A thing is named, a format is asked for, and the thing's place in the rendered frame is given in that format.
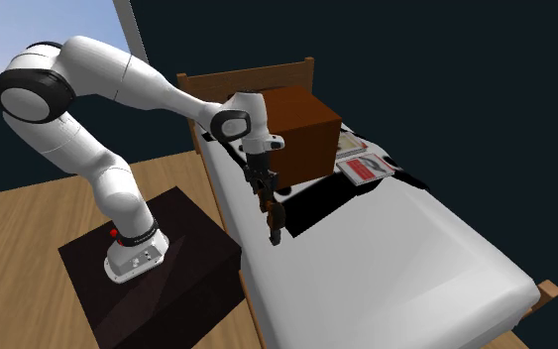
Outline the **brown and black elongated object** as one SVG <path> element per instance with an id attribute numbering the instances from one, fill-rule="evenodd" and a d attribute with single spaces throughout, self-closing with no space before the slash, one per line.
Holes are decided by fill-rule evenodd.
<path id="1" fill-rule="evenodd" d="M 285 210 L 283 205 L 276 201 L 274 193 L 266 188 L 258 190 L 260 209 L 267 213 L 267 224 L 270 228 L 269 240 L 273 246 L 280 243 L 280 230 L 285 226 Z"/>

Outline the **brown cardboard box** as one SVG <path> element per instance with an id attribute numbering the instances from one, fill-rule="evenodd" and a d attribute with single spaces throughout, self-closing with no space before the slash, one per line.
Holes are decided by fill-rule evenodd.
<path id="1" fill-rule="evenodd" d="M 267 89 L 262 94 L 269 131 L 284 140 L 283 149 L 271 152 L 278 188 L 331 175 L 341 117 L 299 85 Z"/>

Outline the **beige book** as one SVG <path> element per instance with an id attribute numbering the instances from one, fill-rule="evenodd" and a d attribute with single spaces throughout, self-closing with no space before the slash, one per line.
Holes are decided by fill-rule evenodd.
<path id="1" fill-rule="evenodd" d="M 341 131 L 338 138 L 336 159 L 364 153 L 368 146 L 349 131 Z"/>

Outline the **red and white book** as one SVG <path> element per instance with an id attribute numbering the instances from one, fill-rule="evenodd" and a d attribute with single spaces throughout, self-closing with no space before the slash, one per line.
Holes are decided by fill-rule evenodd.
<path id="1" fill-rule="evenodd" d="M 394 169 L 376 154 L 363 154 L 338 162 L 337 168 L 355 186 L 394 175 Z"/>

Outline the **dark robot stand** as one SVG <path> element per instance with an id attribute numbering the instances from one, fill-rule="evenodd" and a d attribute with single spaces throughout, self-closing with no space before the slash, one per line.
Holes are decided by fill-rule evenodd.
<path id="1" fill-rule="evenodd" d="M 105 273 L 112 222 L 58 249 L 100 349 L 192 349 L 244 298 L 242 250 L 222 228 L 177 187 L 148 205 L 169 247 L 138 277 Z"/>

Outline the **wooden bed with white mattress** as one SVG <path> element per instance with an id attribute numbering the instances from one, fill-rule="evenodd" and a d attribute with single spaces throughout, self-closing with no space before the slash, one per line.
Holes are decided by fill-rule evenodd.
<path id="1" fill-rule="evenodd" d="M 307 58 L 180 74 L 177 83 L 215 102 L 294 85 L 312 94 L 313 67 Z M 514 327 L 558 295 L 422 184 L 387 177 L 355 186 L 336 165 L 280 190 L 286 226 L 273 246 L 238 151 L 202 137 L 195 148 L 222 222 L 242 246 L 248 301 L 267 349 L 525 349 Z"/>

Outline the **window with grey frame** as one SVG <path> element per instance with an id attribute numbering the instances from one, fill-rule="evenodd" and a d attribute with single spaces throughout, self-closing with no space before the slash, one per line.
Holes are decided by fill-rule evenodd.
<path id="1" fill-rule="evenodd" d="M 32 43 L 75 35 L 147 58 L 130 0 L 0 0 L 0 72 Z"/>

